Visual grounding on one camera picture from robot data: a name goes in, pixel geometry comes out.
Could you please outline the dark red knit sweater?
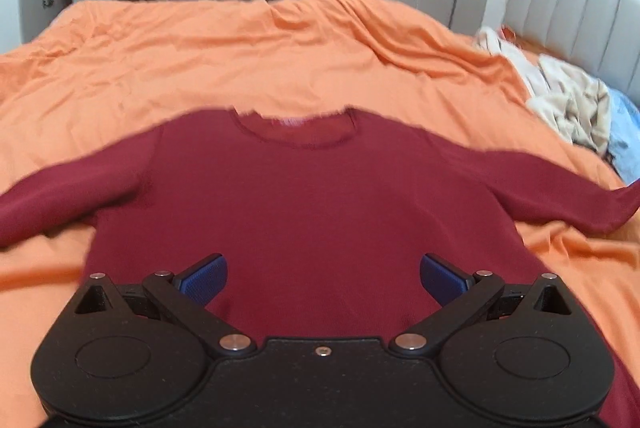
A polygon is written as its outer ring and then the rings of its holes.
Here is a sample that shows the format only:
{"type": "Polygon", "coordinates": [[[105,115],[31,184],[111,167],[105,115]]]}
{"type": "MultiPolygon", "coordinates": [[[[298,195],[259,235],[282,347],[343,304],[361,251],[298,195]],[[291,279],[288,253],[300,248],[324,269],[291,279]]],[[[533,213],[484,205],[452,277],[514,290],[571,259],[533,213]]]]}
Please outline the dark red knit sweater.
{"type": "Polygon", "coordinates": [[[436,308],[424,254],[525,283],[544,267],[519,223],[611,233],[638,206],[638,188],[363,110],[299,122],[199,110],[17,182],[1,243],[85,219],[87,271],[119,283],[219,252],[230,276],[212,309],[250,336],[389,337],[436,308]]]}

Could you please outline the beige crumpled garment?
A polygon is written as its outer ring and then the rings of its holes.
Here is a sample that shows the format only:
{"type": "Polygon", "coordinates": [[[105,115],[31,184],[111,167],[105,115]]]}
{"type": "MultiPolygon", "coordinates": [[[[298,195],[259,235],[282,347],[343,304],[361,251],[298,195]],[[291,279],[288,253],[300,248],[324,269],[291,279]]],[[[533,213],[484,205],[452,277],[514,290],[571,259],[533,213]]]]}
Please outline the beige crumpled garment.
{"type": "Polygon", "coordinates": [[[611,98],[606,84],[573,64],[541,54],[529,61],[498,32],[480,28],[474,44],[505,58],[527,91],[526,107],[563,140],[603,157],[611,136],[611,98]]]}

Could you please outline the light blue garment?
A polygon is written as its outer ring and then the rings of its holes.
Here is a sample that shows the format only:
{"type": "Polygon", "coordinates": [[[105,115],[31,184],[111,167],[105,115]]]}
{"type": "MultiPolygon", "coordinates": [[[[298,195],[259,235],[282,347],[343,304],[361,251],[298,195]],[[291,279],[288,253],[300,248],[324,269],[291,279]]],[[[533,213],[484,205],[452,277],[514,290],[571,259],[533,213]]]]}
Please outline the light blue garment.
{"type": "Polygon", "coordinates": [[[623,92],[608,89],[610,95],[611,130],[608,154],[611,164],[626,183],[640,177],[640,114],[638,107],[623,92]]]}

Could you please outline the orange bed duvet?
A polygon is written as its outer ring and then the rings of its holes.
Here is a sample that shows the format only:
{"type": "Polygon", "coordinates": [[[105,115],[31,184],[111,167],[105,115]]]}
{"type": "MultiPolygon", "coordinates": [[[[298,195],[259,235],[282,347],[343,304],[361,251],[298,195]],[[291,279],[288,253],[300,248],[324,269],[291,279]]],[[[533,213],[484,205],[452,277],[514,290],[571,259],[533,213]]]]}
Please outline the orange bed duvet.
{"type": "MultiPolygon", "coordinates": [[[[511,64],[390,0],[85,1],[1,55],[1,193],[44,166],[204,106],[276,117],[370,110],[471,148],[526,151],[622,185],[525,104],[511,64]]],[[[639,214],[608,237],[518,223],[639,385],[639,214]]],[[[92,229],[1,251],[1,427],[46,418],[32,355],[76,289],[92,229]]]]}

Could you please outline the grey padded wooden headboard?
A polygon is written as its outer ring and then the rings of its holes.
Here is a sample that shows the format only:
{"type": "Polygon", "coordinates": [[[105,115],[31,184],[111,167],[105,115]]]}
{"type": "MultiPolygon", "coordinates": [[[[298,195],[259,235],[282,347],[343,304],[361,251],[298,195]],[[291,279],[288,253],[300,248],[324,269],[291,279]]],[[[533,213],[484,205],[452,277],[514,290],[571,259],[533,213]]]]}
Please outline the grey padded wooden headboard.
{"type": "Polygon", "coordinates": [[[526,50],[577,65],[639,102],[639,0],[508,0],[502,24],[526,50]]]}

